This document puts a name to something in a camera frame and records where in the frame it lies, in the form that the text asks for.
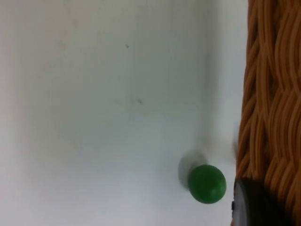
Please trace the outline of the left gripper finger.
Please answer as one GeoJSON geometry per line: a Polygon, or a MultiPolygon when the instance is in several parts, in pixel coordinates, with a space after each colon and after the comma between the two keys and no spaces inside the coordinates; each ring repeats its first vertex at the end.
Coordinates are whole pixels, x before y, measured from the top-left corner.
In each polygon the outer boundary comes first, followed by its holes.
{"type": "Polygon", "coordinates": [[[287,226],[285,213],[263,185],[250,178],[237,179],[231,204],[233,226],[287,226]]]}

